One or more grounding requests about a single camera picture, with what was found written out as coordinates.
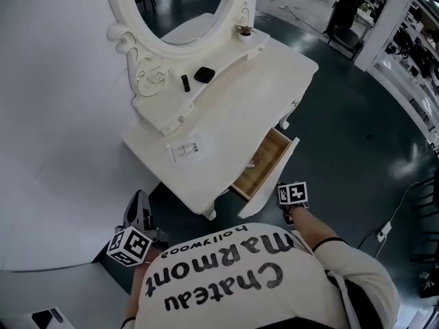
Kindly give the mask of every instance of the white vanity table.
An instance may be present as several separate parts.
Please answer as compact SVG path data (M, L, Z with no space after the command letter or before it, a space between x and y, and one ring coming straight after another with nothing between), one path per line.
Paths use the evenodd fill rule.
M235 25L252 25L254 0L222 0L213 17L187 21L166 35L171 44L142 26L130 1L110 2L119 23L108 38L127 54L132 105L140 115L123 138L126 145L194 213L215 218L215 199L228 188L248 201L240 217L259 212L299 142L273 127L286 129L317 64L259 30L249 42L238 39ZM199 35L209 20L213 26ZM196 39L174 45L181 35L190 39L188 25ZM193 78L201 66L216 71L209 84ZM172 164L167 145L194 135L202 158ZM255 168L247 169L251 160Z

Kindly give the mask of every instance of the person's right arm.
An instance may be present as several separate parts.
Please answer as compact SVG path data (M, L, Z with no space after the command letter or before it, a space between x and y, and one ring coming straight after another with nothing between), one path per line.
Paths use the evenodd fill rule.
M303 207L293 207L294 227L328 271L342 276L359 319L379 318L382 328L394 327L399 295L385 268L366 253L347 245L325 223Z

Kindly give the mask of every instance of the ar tag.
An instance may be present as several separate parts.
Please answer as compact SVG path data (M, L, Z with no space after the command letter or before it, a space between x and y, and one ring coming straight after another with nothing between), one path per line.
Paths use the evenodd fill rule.
M278 198L281 205L292 205L308 201L307 183L293 183L278 186Z

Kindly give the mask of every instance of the power strip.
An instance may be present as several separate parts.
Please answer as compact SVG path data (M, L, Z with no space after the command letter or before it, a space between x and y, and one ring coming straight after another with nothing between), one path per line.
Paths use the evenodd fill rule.
M377 234L377 240L379 243L382 243L385 238L387 238L387 235L389 234L389 231L392 229L392 226L390 225L390 221L386 222L382 229Z

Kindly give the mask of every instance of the white wall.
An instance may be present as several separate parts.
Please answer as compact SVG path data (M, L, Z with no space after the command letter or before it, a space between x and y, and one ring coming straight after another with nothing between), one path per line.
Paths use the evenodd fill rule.
M0 271L0 318L58 307L76 329L119 329L128 294L99 264L41 271Z
M355 66L363 71L370 66L387 39L389 39L396 24L399 22L408 1L409 0L387 0L372 33L354 61Z
M0 0L0 269L92 261L157 181L121 135L136 114L108 0Z

